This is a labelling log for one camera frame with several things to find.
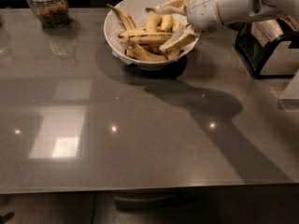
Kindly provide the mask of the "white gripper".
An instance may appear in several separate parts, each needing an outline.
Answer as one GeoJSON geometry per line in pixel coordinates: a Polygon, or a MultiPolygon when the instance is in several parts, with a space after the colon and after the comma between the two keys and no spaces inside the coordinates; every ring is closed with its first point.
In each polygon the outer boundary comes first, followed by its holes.
{"type": "MultiPolygon", "coordinates": [[[[217,0],[171,0],[156,6],[153,11],[161,15],[186,15],[190,26],[199,33],[214,32],[221,24],[217,0]]],[[[159,47],[159,50],[181,49],[194,42],[198,34],[192,28],[180,26],[171,38],[159,47]]]]}

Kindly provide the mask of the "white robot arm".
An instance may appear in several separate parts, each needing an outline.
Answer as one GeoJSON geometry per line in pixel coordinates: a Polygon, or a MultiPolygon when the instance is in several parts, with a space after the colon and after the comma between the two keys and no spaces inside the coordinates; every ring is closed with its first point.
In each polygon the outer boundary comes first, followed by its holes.
{"type": "Polygon", "coordinates": [[[154,12],[180,14],[198,33],[211,32],[220,25],[268,21],[290,16],[299,22],[299,0],[171,0],[154,12]]]}

